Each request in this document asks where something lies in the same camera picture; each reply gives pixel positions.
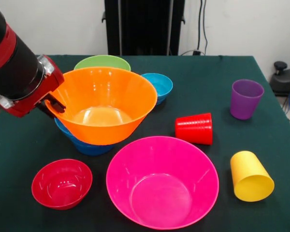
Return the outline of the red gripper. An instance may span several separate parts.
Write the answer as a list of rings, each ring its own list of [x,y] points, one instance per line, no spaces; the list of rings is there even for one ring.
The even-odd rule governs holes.
[[[0,95],[0,106],[6,112],[16,117],[23,117],[32,109],[38,108],[47,116],[54,119],[55,115],[46,107],[44,101],[48,101],[51,108],[56,112],[61,114],[65,112],[66,106],[51,95],[64,82],[64,77],[61,70],[50,57],[39,56],[37,61],[37,78],[29,87],[29,93],[17,99],[9,99]]]

